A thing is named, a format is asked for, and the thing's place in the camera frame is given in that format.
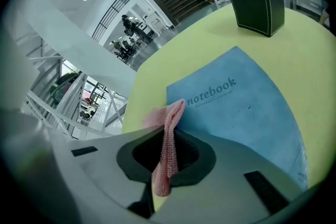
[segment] staircase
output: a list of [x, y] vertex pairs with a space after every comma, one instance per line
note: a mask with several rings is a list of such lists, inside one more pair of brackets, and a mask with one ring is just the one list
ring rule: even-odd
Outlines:
[[174, 25], [197, 10], [210, 5], [206, 0], [154, 0]]

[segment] pink towel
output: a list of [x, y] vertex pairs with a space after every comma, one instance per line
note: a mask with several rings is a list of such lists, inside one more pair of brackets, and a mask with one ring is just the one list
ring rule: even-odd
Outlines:
[[185, 100], [160, 109], [153, 109], [143, 121], [144, 127], [164, 125], [164, 136], [160, 162], [152, 173], [155, 184], [154, 193], [160, 197], [169, 195], [169, 179], [178, 172], [174, 128], [177, 126], [185, 108]]

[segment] black slot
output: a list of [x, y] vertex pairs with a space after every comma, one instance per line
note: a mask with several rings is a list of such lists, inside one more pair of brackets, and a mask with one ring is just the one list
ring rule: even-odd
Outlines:
[[77, 156], [89, 154], [95, 151], [98, 151], [98, 149], [96, 149], [94, 146], [88, 146], [84, 148], [79, 148], [78, 150], [73, 150], [71, 152], [74, 155], [74, 157], [77, 157]]
[[244, 176], [272, 215], [289, 205], [281, 193], [259, 171], [247, 173]]

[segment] table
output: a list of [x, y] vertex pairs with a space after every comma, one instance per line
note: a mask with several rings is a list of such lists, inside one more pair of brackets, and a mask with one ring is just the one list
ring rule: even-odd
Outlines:
[[285, 10], [271, 38], [237, 26], [232, 5], [204, 17], [169, 41], [138, 70], [122, 132], [142, 129], [152, 108], [166, 105], [166, 87], [238, 46], [277, 85], [306, 147], [309, 186], [327, 175], [336, 153], [336, 38], [309, 17]]

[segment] white pillar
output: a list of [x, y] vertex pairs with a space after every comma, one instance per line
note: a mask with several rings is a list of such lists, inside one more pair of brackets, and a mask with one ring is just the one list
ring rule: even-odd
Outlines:
[[20, 0], [18, 8], [56, 52], [83, 73], [129, 97], [136, 72], [95, 42], [49, 0]]

